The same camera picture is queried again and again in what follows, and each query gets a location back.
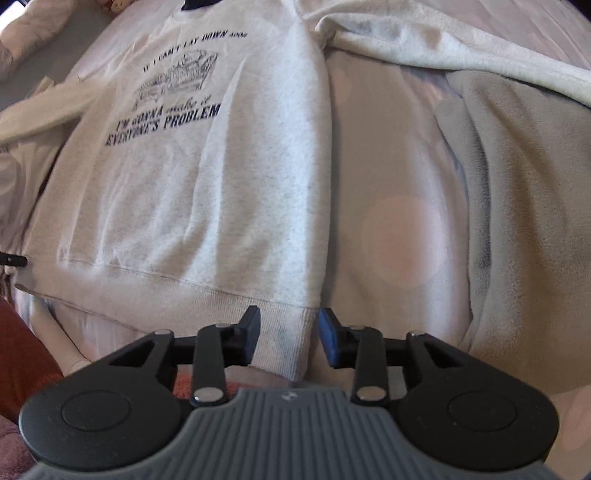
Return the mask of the light grey printed sweatshirt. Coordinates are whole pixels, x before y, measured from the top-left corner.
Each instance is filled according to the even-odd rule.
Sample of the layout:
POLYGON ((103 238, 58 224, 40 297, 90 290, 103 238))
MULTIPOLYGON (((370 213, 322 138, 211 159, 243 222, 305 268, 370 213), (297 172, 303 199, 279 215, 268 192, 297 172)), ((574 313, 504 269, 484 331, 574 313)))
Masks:
POLYGON ((182 335, 259 306, 254 364, 290 380, 307 367, 329 251, 325 49, 590 99, 588 71, 417 1, 219 1, 162 22, 2 112, 1 144, 67 134, 13 285, 182 335))

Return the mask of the cream white garment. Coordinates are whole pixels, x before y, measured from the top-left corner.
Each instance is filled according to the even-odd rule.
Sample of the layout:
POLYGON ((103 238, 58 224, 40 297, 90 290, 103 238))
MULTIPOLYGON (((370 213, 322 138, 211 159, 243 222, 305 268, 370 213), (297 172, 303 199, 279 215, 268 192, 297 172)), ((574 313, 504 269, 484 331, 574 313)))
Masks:
POLYGON ((62 127, 1 145, 1 252, 19 254, 67 134, 62 127))

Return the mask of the red sleeve of operator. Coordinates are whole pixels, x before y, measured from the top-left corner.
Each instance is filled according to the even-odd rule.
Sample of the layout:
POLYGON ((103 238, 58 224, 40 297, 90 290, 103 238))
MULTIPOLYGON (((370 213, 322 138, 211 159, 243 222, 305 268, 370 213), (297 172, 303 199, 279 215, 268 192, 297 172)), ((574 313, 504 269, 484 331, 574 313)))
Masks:
POLYGON ((25 402, 63 375, 52 355, 4 298, 0 341, 1 416, 17 423, 25 402))

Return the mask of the pink polka dot bedsheet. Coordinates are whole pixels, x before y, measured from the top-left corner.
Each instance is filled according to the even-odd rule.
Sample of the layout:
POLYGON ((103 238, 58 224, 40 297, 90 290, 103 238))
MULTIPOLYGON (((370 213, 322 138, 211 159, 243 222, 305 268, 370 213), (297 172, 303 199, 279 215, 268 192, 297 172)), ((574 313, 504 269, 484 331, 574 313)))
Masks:
MULTIPOLYGON (((32 55, 6 83, 1 110, 41 80, 82 76, 102 55, 119 54, 178 1, 141 1, 108 27, 90 1, 53 45, 32 55)), ((423 1, 476 28, 590 69, 590 22, 567 1, 423 1)), ((468 205, 462 170, 433 115, 454 96, 445 73, 327 52, 334 106, 331 260, 325 300, 342 320, 363 319, 398 336, 424 328, 462 340, 469 325, 468 205)), ((64 374, 135 340, 133 329, 54 307, 33 325, 49 334, 64 374)), ((590 386, 556 392, 561 431, 548 463, 565 479, 590 471, 590 386)))

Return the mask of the pink rolled duvet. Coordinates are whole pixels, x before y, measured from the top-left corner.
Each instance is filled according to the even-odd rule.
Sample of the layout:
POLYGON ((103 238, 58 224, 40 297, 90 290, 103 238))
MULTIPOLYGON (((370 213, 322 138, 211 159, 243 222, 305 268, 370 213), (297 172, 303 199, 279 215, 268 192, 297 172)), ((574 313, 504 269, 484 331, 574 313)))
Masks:
POLYGON ((1 31, 1 82, 5 83, 38 50, 51 43, 74 13, 91 1, 34 0, 1 31))

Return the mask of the beige fleece garment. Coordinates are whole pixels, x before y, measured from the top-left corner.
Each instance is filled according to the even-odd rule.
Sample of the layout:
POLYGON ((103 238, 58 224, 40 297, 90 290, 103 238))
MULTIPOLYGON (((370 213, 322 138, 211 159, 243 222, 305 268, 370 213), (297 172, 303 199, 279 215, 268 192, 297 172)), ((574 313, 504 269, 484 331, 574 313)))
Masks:
POLYGON ((462 346, 548 393, 590 381, 590 110, 499 75, 448 75, 472 320, 462 346))

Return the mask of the dark navy garment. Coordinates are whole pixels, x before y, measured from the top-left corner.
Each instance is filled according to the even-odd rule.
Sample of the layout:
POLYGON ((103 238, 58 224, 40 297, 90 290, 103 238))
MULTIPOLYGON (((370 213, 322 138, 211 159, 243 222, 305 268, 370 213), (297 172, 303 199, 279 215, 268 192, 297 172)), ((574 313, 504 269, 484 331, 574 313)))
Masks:
POLYGON ((183 11, 192 11, 218 3, 219 0, 185 0, 182 6, 183 11))

